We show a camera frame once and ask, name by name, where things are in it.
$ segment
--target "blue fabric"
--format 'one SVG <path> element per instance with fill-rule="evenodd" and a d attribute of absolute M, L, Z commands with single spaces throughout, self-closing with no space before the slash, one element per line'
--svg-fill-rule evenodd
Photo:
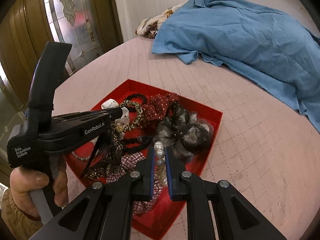
<path fill-rule="evenodd" d="M 245 0 L 189 0 L 162 25 L 152 53 L 247 77 L 320 132 L 320 41 L 284 12 Z"/>

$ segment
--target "metal screw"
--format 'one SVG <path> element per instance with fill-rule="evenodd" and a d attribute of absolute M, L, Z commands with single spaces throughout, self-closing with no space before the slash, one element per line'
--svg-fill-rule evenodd
<path fill-rule="evenodd" d="M 98 189 L 102 187 L 102 183 L 100 181 L 96 181 L 95 183 L 92 184 L 92 187 L 94 189 Z"/>
<path fill-rule="evenodd" d="M 185 177 L 185 178 L 190 178 L 191 177 L 191 172 L 190 171 L 183 171 L 181 173 L 182 177 Z"/>
<path fill-rule="evenodd" d="M 137 178 L 137 177 L 140 176 L 140 172 L 138 172 L 138 171 L 132 171 L 132 172 L 130 173 L 130 176 L 133 177 L 133 178 Z"/>
<path fill-rule="evenodd" d="M 229 187 L 229 182 L 227 182 L 226 180 L 222 180 L 219 182 L 221 187 Z"/>

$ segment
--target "red box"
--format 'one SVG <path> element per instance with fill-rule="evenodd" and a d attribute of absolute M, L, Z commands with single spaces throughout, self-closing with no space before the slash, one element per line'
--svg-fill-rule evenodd
<path fill-rule="evenodd" d="M 118 103 L 121 103 L 128 95 L 135 93 L 152 96 L 156 94 L 166 95 L 169 92 L 128 79 L 110 94 L 108 94 L 105 98 L 103 98 L 92 110 L 101 109 L 101 104 L 110 98 L 117 100 Z M 206 119 L 214 128 L 210 149 L 196 155 L 193 161 L 186 165 L 187 171 L 200 176 L 211 152 L 214 140 L 217 136 L 223 113 L 182 96 L 179 96 L 179 98 L 180 103 L 185 108 L 190 111 L 198 112 L 198 116 Z M 126 133 L 125 137 L 135 137 L 140 133 L 140 130 L 134 129 L 133 131 Z M 92 150 L 93 145 L 91 143 L 87 143 L 76 150 L 76 153 L 82 157 L 85 157 L 89 156 Z M 67 155 L 66 159 L 69 167 L 80 179 L 80 174 L 85 167 L 85 163 L 77 160 L 71 154 Z M 85 187 L 88 187 L 92 184 L 92 181 L 88 181 L 83 178 L 81 178 L 80 181 Z M 172 202 L 169 198 L 168 189 L 164 188 L 151 211 L 139 216 L 133 216 L 132 227 L 153 240 L 160 240 L 173 225 L 185 204 L 185 202 Z"/>

